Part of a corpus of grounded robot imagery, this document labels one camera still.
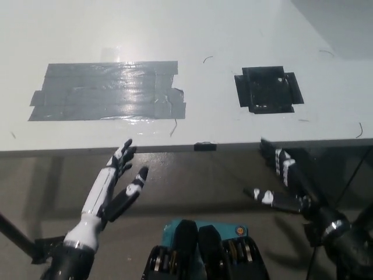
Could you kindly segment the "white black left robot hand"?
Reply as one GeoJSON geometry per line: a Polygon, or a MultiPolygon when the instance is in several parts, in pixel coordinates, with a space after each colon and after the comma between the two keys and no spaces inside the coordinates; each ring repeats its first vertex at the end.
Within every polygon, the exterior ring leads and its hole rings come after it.
{"type": "Polygon", "coordinates": [[[124,142],[100,170],[81,211],[79,223],[64,238],[63,245],[75,249],[98,250],[98,236],[107,222],[114,222],[140,196],[149,168],[143,166],[134,180],[116,197],[114,188],[122,175],[132,167],[136,147],[132,140],[124,142]]]}

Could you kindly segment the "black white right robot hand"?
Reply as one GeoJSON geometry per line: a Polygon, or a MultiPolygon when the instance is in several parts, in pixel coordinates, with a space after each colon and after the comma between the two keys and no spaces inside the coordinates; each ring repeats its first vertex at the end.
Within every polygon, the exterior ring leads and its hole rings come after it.
{"type": "Polygon", "coordinates": [[[330,242],[351,231],[351,223],[346,216],[331,206],[285,149],[262,138],[259,151],[282,183],[284,192],[247,187],[244,194],[275,210],[302,215],[310,221],[310,231],[320,242],[330,242]]]}

